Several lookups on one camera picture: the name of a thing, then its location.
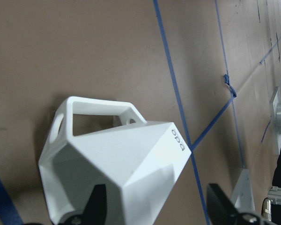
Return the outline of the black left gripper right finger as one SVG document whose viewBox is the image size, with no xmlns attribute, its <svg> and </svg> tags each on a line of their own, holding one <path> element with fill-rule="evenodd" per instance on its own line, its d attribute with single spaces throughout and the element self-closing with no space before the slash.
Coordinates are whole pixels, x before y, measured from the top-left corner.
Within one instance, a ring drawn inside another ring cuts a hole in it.
<svg viewBox="0 0 281 225">
<path fill-rule="evenodd" d="M 274 224 L 253 212 L 240 212 L 216 183 L 210 183 L 207 186 L 207 212 L 214 225 Z"/>
</svg>

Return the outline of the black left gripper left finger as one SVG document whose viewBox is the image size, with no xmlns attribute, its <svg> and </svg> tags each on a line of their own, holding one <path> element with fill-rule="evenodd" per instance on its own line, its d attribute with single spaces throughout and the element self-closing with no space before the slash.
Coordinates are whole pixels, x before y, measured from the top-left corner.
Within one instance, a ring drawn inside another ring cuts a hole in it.
<svg viewBox="0 0 281 225">
<path fill-rule="evenodd" d="M 83 213 L 67 218 L 61 225 L 104 225 L 107 217 L 105 184 L 95 185 Z"/>
</svg>

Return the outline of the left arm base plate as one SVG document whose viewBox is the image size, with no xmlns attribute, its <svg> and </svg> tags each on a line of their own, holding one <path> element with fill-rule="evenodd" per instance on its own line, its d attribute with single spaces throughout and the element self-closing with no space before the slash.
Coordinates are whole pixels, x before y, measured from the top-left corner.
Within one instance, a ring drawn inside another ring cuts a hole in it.
<svg viewBox="0 0 281 225">
<path fill-rule="evenodd" d="M 241 171 L 230 200 L 240 212 L 255 212 L 250 171 L 248 169 Z"/>
</svg>

